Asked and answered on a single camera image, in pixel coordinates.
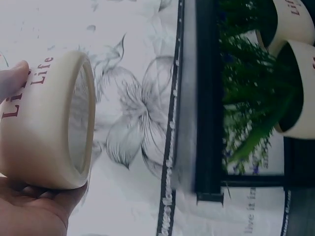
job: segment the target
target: gray panel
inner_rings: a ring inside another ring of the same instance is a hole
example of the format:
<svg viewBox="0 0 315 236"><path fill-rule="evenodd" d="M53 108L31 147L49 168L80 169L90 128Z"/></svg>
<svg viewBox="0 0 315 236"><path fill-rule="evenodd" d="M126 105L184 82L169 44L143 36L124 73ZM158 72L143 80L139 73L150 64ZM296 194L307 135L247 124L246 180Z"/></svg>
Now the gray panel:
<svg viewBox="0 0 315 236"><path fill-rule="evenodd" d="M178 119L177 159L173 168L172 186L191 192L194 183L197 139L196 97L196 15L195 2L185 1L182 85Z"/></svg>
<svg viewBox="0 0 315 236"><path fill-rule="evenodd" d="M315 235L315 189L293 190L286 236Z"/></svg>

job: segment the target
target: lily drawing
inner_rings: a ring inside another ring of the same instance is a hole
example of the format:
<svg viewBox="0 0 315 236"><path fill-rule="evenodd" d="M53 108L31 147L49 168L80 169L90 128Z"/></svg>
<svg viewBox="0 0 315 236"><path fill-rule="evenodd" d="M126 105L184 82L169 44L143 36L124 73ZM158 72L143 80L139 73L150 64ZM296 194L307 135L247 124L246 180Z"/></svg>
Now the lily drawing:
<svg viewBox="0 0 315 236"><path fill-rule="evenodd" d="M95 131L109 129L104 147L109 158L129 169L136 155L150 172L161 177L173 75L171 56L150 62L143 80L119 66L124 39L90 56L95 75L97 109Z"/></svg>

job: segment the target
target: potted plant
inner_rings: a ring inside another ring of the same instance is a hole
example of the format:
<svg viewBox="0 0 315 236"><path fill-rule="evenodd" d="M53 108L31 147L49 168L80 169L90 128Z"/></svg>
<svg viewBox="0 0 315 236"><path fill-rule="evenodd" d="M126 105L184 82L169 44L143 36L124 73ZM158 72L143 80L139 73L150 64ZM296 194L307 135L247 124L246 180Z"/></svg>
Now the potted plant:
<svg viewBox="0 0 315 236"><path fill-rule="evenodd" d="M227 36L255 30L261 47L277 56L287 39L313 45L315 28L300 0L219 0L218 25Z"/></svg>
<svg viewBox="0 0 315 236"><path fill-rule="evenodd" d="M259 45L234 36L220 37L224 86L223 166L240 174L250 155L267 155L274 126L287 131L299 119L303 86L290 47L275 59Z"/></svg>
<svg viewBox="0 0 315 236"><path fill-rule="evenodd" d="M298 139L315 139L315 47L289 40L281 50L278 60L295 67L299 72L299 100L288 109L286 119L276 125L276 130L284 136Z"/></svg>

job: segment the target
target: green plant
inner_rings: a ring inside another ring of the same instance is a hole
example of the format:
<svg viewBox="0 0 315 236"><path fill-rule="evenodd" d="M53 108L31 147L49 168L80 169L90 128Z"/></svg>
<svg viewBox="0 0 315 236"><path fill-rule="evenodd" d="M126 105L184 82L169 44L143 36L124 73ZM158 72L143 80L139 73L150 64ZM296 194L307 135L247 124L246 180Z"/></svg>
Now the green plant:
<svg viewBox="0 0 315 236"><path fill-rule="evenodd" d="M267 155L273 127L289 116L290 105L303 95L299 71L276 60L248 39L220 36L224 64L224 144L230 163Z"/></svg>
<svg viewBox="0 0 315 236"><path fill-rule="evenodd" d="M219 0L219 7L218 26L221 33L235 36L259 30L267 44L270 43L278 21L272 0Z"/></svg>

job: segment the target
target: ceramic pot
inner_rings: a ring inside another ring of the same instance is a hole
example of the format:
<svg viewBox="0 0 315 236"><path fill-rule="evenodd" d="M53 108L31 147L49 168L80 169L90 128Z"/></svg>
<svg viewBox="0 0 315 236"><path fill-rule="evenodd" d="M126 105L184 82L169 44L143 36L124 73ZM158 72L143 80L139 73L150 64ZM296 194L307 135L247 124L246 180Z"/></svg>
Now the ceramic pot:
<svg viewBox="0 0 315 236"><path fill-rule="evenodd" d="M272 26L266 28L270 32L256 31L259 44L273 56L277 56L287 40L295 40L313 45L315 28L311 16L300 0L272 0L277 14L277 27L272 33Z"/></svg>
<svg viewBox="0 0 315 236"><path fill-rule="evenodd" d="M81 187L95 122L90 61L79 51L30 57L28 81L1 106L0 173L45 188Z"/></svg>
<svg viewBox="0 0 315 236"><path fill-rule="evenodd" d="M300 71L303 106L297 121L290 129L282 131L279 125L275 129L286 137L315 139L315 47L292 40L289 40L288 43Z"/></svg>

